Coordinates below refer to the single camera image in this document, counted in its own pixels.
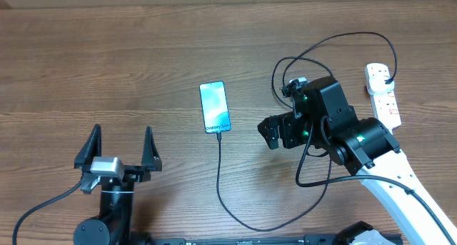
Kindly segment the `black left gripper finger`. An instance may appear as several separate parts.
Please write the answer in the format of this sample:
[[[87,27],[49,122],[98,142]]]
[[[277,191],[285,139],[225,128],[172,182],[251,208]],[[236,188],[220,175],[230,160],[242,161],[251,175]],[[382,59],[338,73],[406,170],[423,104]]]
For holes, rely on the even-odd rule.
[[[95,124],[86,143],[74,159],[75,169],[89,169],[94,158],[101,156],[101,139],[101,126]]]
[[[141,165],[149,171],[162,171],[162,162],[154,143],[152,128],[146,127]]]

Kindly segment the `blue Galaxy smartphone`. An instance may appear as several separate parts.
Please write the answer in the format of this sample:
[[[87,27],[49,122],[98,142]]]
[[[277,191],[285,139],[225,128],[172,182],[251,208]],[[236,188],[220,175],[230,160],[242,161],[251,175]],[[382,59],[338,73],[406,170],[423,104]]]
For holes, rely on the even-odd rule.
[[[207,134],[231,130],[231,120],[224,82],[215,81],[199,86],[204,128]]]

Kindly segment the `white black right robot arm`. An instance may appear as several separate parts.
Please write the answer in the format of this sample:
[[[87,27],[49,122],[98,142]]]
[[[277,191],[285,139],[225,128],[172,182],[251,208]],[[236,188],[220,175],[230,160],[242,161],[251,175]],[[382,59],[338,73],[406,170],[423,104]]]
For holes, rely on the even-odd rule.
[[[376,118],[358,119],[332,76],[283,88],[292,110],[265,118],[258,132],[270,149],[315,146],[345,166],[382,204],[411,244],[455,244],[456,226],[425,190],[399,142]]]

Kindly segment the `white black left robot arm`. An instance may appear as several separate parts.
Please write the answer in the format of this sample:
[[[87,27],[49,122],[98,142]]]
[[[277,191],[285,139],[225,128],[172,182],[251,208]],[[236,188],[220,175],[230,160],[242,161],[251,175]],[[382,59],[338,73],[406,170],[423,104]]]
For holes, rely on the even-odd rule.
[[[75,244],[152,244],[150,233],[131,230],[134,187],[151,180],[151,173],[162,170],[153,131],[146,127],[139,165],[125,165],[116,156],[102,155],[101,126],[95,125],[74,159],[82,173],[79,188],[90,194],[101,187],[99,215],[82,221],[75,229]]]

